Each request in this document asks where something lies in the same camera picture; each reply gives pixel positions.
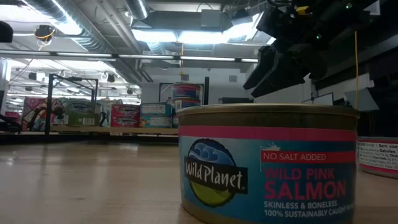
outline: wild planet salmon can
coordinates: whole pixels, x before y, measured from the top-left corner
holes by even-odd
[[[236,104],[177,113],[182,205],[207,223],[352,223],[359,113]]]

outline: stacked cans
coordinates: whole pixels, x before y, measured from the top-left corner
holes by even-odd
[[[141,104],[140,127],[169,128],[172,122],[172,109],[168,103]]]
[[[200,85],[174,83],[172,85],[172,128],[178,127],[176,114],[179,110],[200,105]]]
[[[139,105],[112,105],[111,127],[139,128]]]

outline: pink label stripe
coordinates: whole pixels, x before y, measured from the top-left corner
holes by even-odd
[[[398,141],[359,139],[359,142],[398,144]]]
[[[313,128],[264,128],[235,126],[180,126],[180,136],[203,138],[263,139],[290,141],[356,141],[350,130]]]
[[[364,164],[360,164],[361,167],[371,169],[374,171],[379,171],[379,172],[384,172],[388,174],[398,174],[398,170],[392,170],[392,169],[386,169],[386,168],[380,168],[380,167],[373,167],[373,166],[368,166]]]

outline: shelf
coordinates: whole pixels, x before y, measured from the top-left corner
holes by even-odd
[[[176,128],[106,128],[106,127],[62,127],[52,126],[52,131],[57,132],[83,132],[83,133],[134,133],[134,134],[167,134],[177,135]]]

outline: wave logo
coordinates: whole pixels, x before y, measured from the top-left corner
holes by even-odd
[[[248,193],[248,168],[238,167],[229,151],[211,139],[196,140],[184,158],[185,177],[196,198],[209,207]]]

